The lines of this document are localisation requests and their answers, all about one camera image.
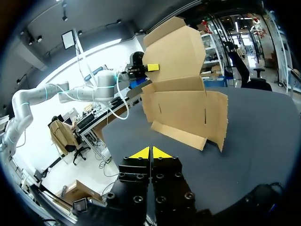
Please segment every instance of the gray table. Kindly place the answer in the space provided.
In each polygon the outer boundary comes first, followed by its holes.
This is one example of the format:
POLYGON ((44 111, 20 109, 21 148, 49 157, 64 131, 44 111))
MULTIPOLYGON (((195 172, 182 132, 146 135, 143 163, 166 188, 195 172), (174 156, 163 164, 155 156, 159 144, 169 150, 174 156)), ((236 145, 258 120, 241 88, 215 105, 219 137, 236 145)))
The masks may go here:
MULTIPOLYGON (((301 147, 301 124, 292 99, 284 94, 218 88, 229 98, 228 130, 223 152, 207 143, 201 152, 151 130, 142 105, 125 121, 103 129, 107 147, 119 165, 146 146, 156 146, 183 164, 183 175, 196 194, 198 210, 213 214, 237 202, 261 183, 287 184, 301 147)), ((148 191, 148 214, 154 217, 154 193, 148 191)))

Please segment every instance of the robotic arm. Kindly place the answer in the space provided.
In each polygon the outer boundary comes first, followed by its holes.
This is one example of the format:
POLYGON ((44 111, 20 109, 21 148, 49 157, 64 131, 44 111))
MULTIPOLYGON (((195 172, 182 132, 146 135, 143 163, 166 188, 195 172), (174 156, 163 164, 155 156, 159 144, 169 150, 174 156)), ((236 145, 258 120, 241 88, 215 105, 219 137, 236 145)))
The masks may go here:
POLYGON ((56 94, 59 95, 61 103, 82 101, 103 102, 104 105, 106 105, 108 101, 114 98, 114 86, 117 79, 114 71, 105 70, 99 72, 96 76, 97 87, 81 86, 69 89, 69 83, 66 82, 63 84, 46 84, 39 88, 17 91, 12 98, 15 117, 7 124, 6 131, 2 136, 0 152, 6 152, 7 156, 15 154, 16 144, 20 136, 33 121, 31 105, 37 105, 47 101, 56 94))
POLYGON ((119 81, 138 81, 146 78, 145 72, 158 71, 159 65, 143 65, 143 52, 135 52, 130 57, 130 64, 127 65, 125 72, 117 73, 111 70, 103 70, 96 74, 96 86, 83 85, 69 89, 69 83, 46 84, 29 90, 19 90, 13 95, 12 105, 15 117, 8 122, 6 131, 0 135, 0 152, 5 152, 6 156, 12 156, 16 153, 16 144, 22 133, 30 126, 33 121, 31 105, 37 105, 59 95, 61 103, 70 101, 81 102, 100 102, 108 106, 108 101, 114 98, 114 86, 117 84, 117 90, 120 98, 127 107, 127 116, 120 118, 110 108, 109 110, 120 119, 127 119, 129 114, 128 105, 121 95, 119 81))

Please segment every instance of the office chair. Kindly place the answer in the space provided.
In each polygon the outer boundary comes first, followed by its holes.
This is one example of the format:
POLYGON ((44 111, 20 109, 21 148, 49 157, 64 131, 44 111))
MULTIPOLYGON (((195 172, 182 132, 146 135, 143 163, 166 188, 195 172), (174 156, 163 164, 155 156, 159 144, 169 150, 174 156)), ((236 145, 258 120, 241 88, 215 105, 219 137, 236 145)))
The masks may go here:
POLYGON ((77 165, 75 160, 78 156, 81 156, 83 160, 86 160, 86 158, 82 156, 81 152, 89 149, 89 147, 82 147, 80 137, 74 135, 69 127, 59 120, 56 120, 50 123, 49 128, 53 141, 64 154, 75 151, 73 159, 73 164, 75 166, 77 165))
MULTIPOLYGON (((76 141, 78 142, 79 146, 81 145, 81 140, 80 140, 80 137, 76 137, 76 141)), ((75 151, 74 153, 74 158, 73 158, 73 164, 76 166, 77 164, 75 163, 75 160, 77 159, 78 156, 80 156, 83 160, 87 160, 83 155, 82 155, 82 152, 87 150, 87 149, 90 149, 89 147, 76 147, 75 145, 66 145, 66 150, 67 152, 73 152, 75 151)))
MULTIPOLYGON (((241 88, 272 91, 272 87, 266 82, 265 79, 251 78, 249 81, 250 72, 237 52, 231 51, 228 52, 228 54, 241 76, 241 88)), ((257 71, 257 76, 260 76, 260 72, 264 71, 264 69, 261 68, 255 68, 254 70, 257 71)))

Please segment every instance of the cardboard box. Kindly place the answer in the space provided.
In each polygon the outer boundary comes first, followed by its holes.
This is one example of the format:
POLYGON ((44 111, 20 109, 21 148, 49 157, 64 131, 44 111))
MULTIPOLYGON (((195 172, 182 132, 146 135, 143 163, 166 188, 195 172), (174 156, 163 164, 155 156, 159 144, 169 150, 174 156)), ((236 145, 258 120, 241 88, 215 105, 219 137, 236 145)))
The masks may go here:
MULTIPOLYGON (((83 183, 79 182, 78 180, 75 180, 75 182, 71 186, 68 186, 68 190, 62 199, 65 202, 72 205, 72 202, 82 199, 82 198, 88 198, 88 197, 92 197, 99 201, 102 200, 102 197, 100 196, 99 193, 88 188, 83 183)), ((60 200, 55 200, 55 202, 60 204, 64 208, 66 206, 66 204, 61 202, 60 200)))
POLYGON ((143 110, 151 128, 203 150, 206 140, 222 151, 228 125, 228 97, 206 91, 199 76, 206 56, 200 33, 177 17, 163 23, 144 38, 143 64, 159 64, 146 73, 143 110))
POLYGON ((211 68, 211 76, 215 76, 215 77, 218 77, 218 76, 221 76, 222 75, 222 69, 221 69, 221 66, 220 65, 215 65, 211 68))

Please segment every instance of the screw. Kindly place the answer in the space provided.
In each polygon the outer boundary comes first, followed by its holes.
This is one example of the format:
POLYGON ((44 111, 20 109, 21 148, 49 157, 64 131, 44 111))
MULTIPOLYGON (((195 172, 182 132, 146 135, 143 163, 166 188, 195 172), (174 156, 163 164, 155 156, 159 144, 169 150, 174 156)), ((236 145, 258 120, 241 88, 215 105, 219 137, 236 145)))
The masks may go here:
POLYGON ((138 196, 138 195, 136 195, 133 198, 133 200, 134 200, 135 203, 142 203, 143 202, 143 198, 141 196, 138 196))

